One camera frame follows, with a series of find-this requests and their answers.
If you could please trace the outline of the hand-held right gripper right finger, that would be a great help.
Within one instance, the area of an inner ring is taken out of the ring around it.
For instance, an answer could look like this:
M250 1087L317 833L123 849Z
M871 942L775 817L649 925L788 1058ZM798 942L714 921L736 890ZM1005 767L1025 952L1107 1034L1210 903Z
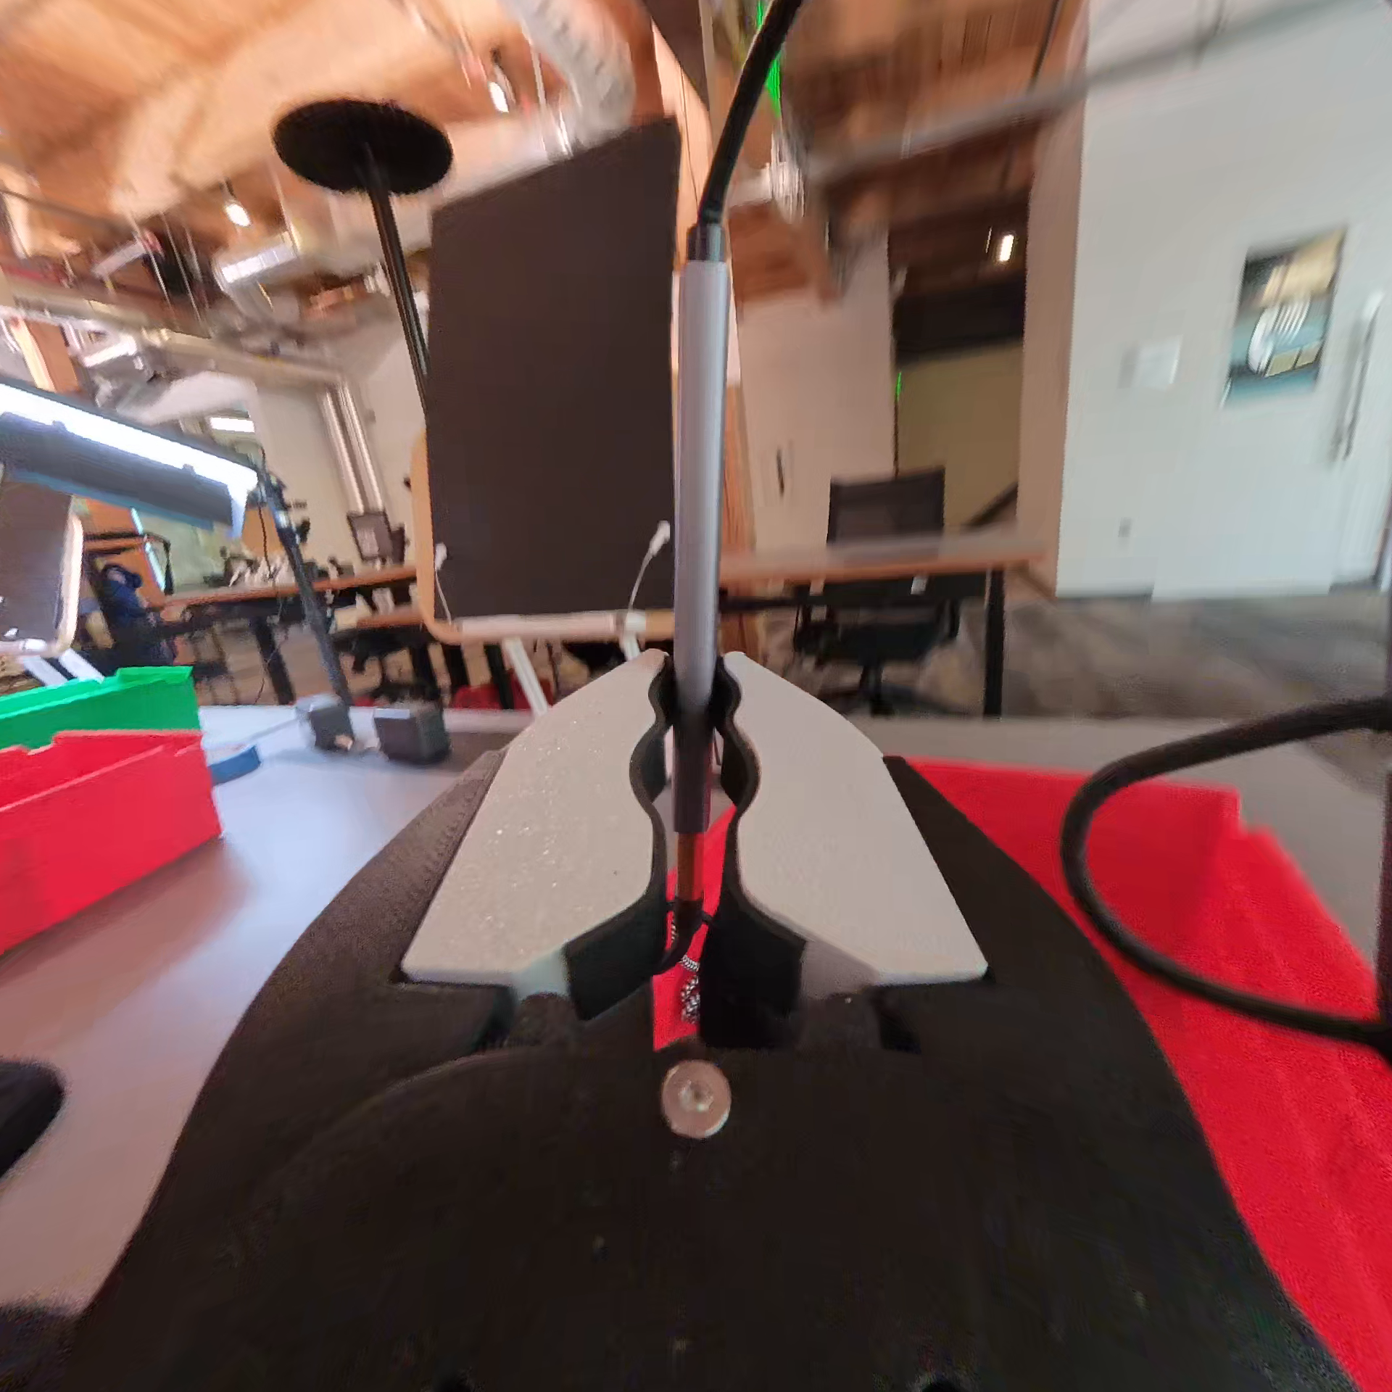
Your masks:
M721 890L704 1040L772 1047L824 1000L988 977L983 950L878 748L748 654L723 661Z

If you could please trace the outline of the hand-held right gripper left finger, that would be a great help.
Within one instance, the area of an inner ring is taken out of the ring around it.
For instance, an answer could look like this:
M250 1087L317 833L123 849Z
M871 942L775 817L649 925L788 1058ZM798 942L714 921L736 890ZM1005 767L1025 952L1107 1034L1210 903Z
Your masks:
M399 964L415 986L566 996L596 1019L668 954L670 657L646 650L504 752Z

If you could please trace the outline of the grey usb hub with cable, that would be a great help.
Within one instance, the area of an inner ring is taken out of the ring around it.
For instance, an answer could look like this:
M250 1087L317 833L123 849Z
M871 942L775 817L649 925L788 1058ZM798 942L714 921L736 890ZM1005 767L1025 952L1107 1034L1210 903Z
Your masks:
M681 965L704 914L704 838L709 826L709 769L714 731L718 559L723 514L726 362L730 275L726 213L738 157L754 125L761 95L788 43L801 2L772 2L759 24L740 68L711 171L688 234L688 260L677 278L677 449L676 449L676 715L671 796L676 815L676 892L670 906L671 940L653 979ZM1287 745L1338 734L1390 731L1390 696L1300 706L1261 721L1162 745L1114 761L1084 782L1063 817L1059 863L1073 903L1110 950L1152 981L1261 1026L1360 1047L1390 1061L1390 942L1379 938L1377 1015L1374 1019L1319 1013L1294 1003L1250 994L1207 981L1126 930L1093 885L1088 840L1098 812L1140 784L1195 767L1247 756Z

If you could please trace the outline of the black power adapter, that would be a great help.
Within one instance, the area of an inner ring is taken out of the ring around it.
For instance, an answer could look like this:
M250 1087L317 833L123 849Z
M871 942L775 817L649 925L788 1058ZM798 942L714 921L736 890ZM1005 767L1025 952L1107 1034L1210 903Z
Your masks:
M402 703L372 708L377 750L391 763L433 767L452 754L443 708L435 703Z

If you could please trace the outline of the wooden office desk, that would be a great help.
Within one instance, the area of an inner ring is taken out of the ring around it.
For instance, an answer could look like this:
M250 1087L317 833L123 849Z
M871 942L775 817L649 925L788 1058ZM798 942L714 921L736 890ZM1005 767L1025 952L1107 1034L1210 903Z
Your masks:
M1045 542L1018 527L913 532L821 547L727 552L721 559L721 617L828 607L826 584L983 579L981 715L1003 715L1007 576L1047 558Z

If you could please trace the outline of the black office chair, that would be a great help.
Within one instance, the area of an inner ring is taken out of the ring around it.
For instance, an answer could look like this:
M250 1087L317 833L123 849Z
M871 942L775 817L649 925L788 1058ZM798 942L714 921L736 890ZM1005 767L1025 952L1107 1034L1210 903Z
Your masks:
M828 489L828 542L885 542L940 535L944 529L944 472L931 471L889 481L835 481ZM823 695L842 712L863 708L874 718L961 715L958 706L885 680L889 666L920 670L961 633L966 602L986 596L986 576L909 576L895 580L828 583L815 605L796 614L791 654L826 666L857 666L854 688Z

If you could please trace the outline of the green plastic bin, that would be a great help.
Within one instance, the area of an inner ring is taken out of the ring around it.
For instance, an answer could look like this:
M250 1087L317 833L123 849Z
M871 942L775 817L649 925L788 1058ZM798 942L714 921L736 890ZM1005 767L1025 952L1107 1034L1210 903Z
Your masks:
M119 670L2 696L2 750L40 750L59 734L199 731L199 696L186 668Z

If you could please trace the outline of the black textured wrist rest pad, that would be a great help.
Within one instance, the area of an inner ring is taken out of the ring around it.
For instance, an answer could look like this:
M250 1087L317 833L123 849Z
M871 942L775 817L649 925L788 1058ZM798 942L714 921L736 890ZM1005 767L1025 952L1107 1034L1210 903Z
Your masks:
M40 1061L2 1058L2 1176L43 1137L67 1101L64 1080Z

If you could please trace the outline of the studio light panel on stand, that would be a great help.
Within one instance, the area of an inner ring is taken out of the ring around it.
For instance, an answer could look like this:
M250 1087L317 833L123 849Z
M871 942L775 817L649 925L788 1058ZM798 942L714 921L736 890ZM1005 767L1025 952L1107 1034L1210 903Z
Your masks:
M334 695L343 706L352 703L284 489L266 465L5 380L2 466L16 481L100 497L190 527L220 524L229 532L242 531L252 501L266 504Z

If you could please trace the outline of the black floor lamp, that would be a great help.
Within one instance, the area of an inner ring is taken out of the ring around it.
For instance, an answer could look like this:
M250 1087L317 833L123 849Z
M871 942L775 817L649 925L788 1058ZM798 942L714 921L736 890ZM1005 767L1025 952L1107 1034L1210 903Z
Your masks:
M369 199L413 382L426 407L429 349L391 202L430 190L450 174L447 136L398 104L334 98L302 104L271 131L276 155L305 182Z

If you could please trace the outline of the black panel with wooden frame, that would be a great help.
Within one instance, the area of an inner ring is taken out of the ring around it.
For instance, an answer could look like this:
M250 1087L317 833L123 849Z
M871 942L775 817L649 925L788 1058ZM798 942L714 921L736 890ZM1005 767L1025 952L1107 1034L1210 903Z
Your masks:
M435 208L410 481L456 617L619 609L676 524L683 166L660 116ZM641 609L676 614L673 570L653 561Z

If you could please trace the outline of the wall poster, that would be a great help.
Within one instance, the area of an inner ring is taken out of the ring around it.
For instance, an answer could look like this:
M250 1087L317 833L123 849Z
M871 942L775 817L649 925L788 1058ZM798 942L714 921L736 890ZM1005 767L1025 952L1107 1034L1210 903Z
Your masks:
M1345 245L1346 231L1336 228L1245 255L1228 341L1226 407L1318 387Z

